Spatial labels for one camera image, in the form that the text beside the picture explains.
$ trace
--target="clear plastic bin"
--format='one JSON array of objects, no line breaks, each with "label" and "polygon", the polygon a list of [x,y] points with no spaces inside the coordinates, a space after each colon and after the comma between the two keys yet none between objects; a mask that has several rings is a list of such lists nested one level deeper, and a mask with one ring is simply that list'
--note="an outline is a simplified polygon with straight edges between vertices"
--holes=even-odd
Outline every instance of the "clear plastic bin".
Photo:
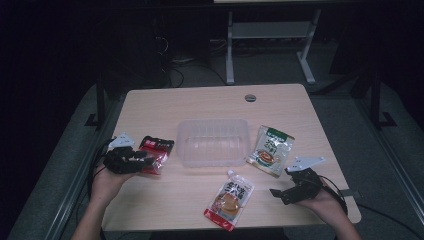
[{"label": "clear plastic bin", "polygon": [[185,120],[175,144],[186,167],[241,166],[250,154],[249,128],[243,119]]}]

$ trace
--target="light wood table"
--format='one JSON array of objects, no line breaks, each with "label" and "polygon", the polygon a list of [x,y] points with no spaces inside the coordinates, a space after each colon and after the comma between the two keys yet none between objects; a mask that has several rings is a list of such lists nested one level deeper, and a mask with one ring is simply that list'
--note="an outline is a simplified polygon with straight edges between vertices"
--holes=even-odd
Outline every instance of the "light wood table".
[{"label": "light wood table", "polygon": [[[253,94],[255,102],[245,101]],[[340,170],[309,96],[300,84],[227,86],[136,90],[128,93],[114,135],[126,132],[140,144],[144,136],[176,140],[177,128],[186,119],[240,118],[249,125],[254,149],[261,125],[281,130],[295,142],[286,166],[295,156],[325,157],[313,167],[340,189],[348,185]],[[227,180],[227,167],[187,168],[174,147],[160,176],[136,176],[127,181],[107,208],[105,231],[154,231],[219,228],[203,216],[210,201]],[[245,164],[233,167],[251,180],[255,190],[236,228],[322,224],[310,211],[284,205],[269,189],[294,186],[284,172],[274,178]],[[349,218],[357,223],[360,212],[353,197],[346,197]]]}]

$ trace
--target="wooden tabletop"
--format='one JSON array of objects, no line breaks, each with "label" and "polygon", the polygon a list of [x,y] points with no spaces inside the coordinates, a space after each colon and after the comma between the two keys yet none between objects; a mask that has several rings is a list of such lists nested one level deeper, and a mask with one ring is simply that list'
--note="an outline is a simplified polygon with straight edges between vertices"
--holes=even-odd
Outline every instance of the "wooden tabletop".
[{"label": "wooden tabletop", "polygon": [[[253,94],[255,102],[245,96]],[[144,136],[176,140],[178,124],[186,119],[237,118],[248,122],[253,151],[261,125],[295,138],[286,166],[296,156],[325,157],[313,167],[340,188],[348,185],[340,170],[309,96],[300,84],[225,86],[204,88],[135,90],[128,93],[114,136],[126,132],[140,144]],[[154,231],[219,228],[203,215],[216,192],[227,180],[228,167],[188,168],[174,147],[160,176],[141,175],[128,180],[107,208],[106,231]],[[310,211],[284,205],[269,189],[294,186],[284,172],[274,178],[245,164],[232,167],[255,184],[236,228],[321,224]],[[361,214],[353,197],[346,197],[349,218]]]}]

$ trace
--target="person's left hand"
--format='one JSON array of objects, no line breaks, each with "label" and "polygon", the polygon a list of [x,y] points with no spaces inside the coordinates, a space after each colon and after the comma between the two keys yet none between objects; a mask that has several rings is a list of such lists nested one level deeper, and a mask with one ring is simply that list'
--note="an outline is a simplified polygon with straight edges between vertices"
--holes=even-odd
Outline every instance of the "person's left hand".
[{"label": "person's left hand", "polygon": [[94,201],[102,206],[109,205],[112,199],[118,195],[125,181],[136,175],[136,173],[115,174],[105,168],[103,164],[97,167],[94,174],[97,172],[98,174],[93,180],[90,201]]}]

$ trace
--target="food packet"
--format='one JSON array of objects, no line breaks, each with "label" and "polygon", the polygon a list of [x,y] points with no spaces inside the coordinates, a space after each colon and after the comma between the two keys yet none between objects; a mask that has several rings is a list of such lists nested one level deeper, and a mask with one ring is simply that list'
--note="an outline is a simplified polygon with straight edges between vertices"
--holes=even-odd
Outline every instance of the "food packet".
[{"label": "food packet", "polygon": [[261,126],[254,152],[247,162],[273,177],[280,177],[294,143],[294,137],[277,129]]},{"label": "food packet", "polygon": [[160,175],[173,147],[174,141],[172,140],[164,140],[151,136],[145,136],[143,141],[141,141],[139,150],[146,151],[147,157],[153,157],[155,160],[151,166],[144,167],[141,172]]},{"label": "food packet", "polygon": [[229,179],[216,193],[204,211],[212,222],[231,232],[239,219],[255,186],[245,178],[228,171]]}]

